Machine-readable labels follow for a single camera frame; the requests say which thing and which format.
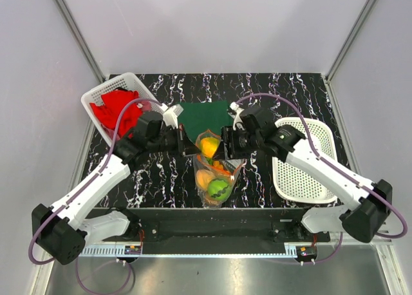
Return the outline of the yellow green toy mango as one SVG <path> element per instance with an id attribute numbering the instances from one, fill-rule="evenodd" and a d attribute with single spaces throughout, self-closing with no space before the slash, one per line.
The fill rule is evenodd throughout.
<path id="1" fill-rule="evenodd" d="M 220 145 L 220 139 L 215 137 L 204 137 L 200 140 L 201 153 L 206 158 L 212 158 Z"/>

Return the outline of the clear zip top bag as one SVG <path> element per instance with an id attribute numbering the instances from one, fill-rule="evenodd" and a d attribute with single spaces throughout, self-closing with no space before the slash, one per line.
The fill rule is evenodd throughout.
<path id="1" fill-rule="evenodd" d="M 196 146 L 200 153 L 192 158 L 195 184 L 204 207 L 221 207 L 231 195 L 244 159 L 214 160 L 221 137 L 211 130 L 199 134 Z"/>

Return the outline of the orange toy fried snack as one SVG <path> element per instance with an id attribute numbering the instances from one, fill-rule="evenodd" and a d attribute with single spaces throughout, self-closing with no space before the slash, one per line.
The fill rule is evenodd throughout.
<path id="1" fill-rule="evenodd" d="M 219 173 L 226 173 L 227 170 L 225 169 L 224 165 L 218 160 L 212 160 L 211 168 L 213 171 Z"/>

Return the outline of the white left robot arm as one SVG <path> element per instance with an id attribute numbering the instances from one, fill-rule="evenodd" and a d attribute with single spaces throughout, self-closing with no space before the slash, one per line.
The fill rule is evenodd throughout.
<path id="1" fill-rule="evenodd" d="M 199 154 L 200 150 L 188 138 L 183 125 L 168 126 L 160 113 L 147 111 L 135 127 L 112 143 L 102 163 L 78 186 L 51 206 L 39 204 L 32 211 L 30 261 L 41 264 L 33 255 L 34 245 L 44 249 L 53 260 L 67 265 L 91 244 L 115 236 L 126 241 L 138 237 L 140 219 L 127 209 L 111 209 L 96 218 L 88 215 L 140 165 L 142 158 L 161 152 L 188 157 Z"/>

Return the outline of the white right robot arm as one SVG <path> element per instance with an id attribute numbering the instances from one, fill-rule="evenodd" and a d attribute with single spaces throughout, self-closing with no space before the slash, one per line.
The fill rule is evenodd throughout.
<path id="1" fill-rule="evenodd" d="M 330 190 L 339 207 L 313 207 L 292 225 L 294 237 L 307 241 L 319 232 L 346 232 L 369 243 L 392 213 L 392 186 L 385 180 L 372 182 L 316 150 L 308 133 L 291 125 L 276 126 L 271 113 L 261 107 L 236 112 L 234 123 L 221 129 L 214 160 L 247 158 L 262 151 L 298 168 Z"/>

